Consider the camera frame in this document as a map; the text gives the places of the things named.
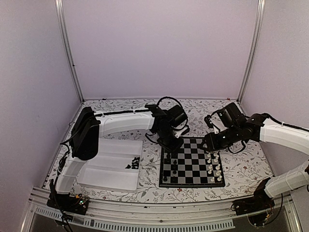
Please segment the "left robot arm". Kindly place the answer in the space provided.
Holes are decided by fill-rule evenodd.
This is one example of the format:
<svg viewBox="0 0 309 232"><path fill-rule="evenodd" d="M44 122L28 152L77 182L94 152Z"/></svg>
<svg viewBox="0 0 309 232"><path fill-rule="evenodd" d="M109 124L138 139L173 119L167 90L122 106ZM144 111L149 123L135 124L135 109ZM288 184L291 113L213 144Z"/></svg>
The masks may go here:
<svg viewBox="0 0 309 232"><path fill-rule="evenodd" d="M121 189L135 191L139 169L127 169L131 158L139 159L142 141L106 139L107 135L134 130L149 130L157 134L162 148L175 151L183 144L181 135L188 128L184 109L175 105L161 109L156 104L143 108L114 112L95 112L91 107L82 109L71 137L64 141L69 156L59 164L57 177L50 183L56 193L53 202L62 210L72 205L69 194L74 182L93 189Z"/></svg>

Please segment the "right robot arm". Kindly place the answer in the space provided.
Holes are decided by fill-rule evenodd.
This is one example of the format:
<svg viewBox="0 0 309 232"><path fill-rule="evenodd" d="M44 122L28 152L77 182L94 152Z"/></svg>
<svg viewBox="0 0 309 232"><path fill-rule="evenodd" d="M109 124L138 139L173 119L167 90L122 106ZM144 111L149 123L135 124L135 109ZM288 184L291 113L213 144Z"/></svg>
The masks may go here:
<svg viewBox="0 0 309 232"><path fill-rule="evenodd" d="M290 170L278 176L269 177L261 181L250 199L250 207L254 211L261 210L268 200L309 184L309 130L295 125L280 122L269 114L253 114L239 117L225 116L219 113L225 126L224 130L217 130L206 134L200 144L200 149L207 153L215 153L241 142L256 141L265 146L279 148L280 151L300 153L305 158L291 165Z"/></svg>

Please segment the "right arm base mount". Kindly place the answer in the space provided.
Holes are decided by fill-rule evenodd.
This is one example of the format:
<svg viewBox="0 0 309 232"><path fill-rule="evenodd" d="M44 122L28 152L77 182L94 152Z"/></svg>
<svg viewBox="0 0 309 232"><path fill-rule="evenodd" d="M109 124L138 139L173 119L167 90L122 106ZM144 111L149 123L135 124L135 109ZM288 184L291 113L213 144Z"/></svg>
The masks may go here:
<svg viewBox="0 0 309 232"><path fill-rule="evenodd" d="M237 216L256 213L263 210L263 213L255 214L248 217L251 225L255 227L262 227L266 225L274 206L275 203L272 198L261 198L252 196L249 198L233 201L230 208L232 211L236 212Z"/></svg>

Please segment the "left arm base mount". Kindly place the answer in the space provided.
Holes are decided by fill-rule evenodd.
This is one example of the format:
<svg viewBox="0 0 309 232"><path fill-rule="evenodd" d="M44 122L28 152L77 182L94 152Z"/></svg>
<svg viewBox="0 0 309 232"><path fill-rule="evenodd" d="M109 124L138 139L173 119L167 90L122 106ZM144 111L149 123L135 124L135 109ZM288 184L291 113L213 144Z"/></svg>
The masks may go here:
<svg viewBox="0 0 309 232"><path fill-rule="evenodd" d="M78 194L70 196L69 194L50 194L47 206L64 212L86 215L89 205L89 198Z"/></svg>

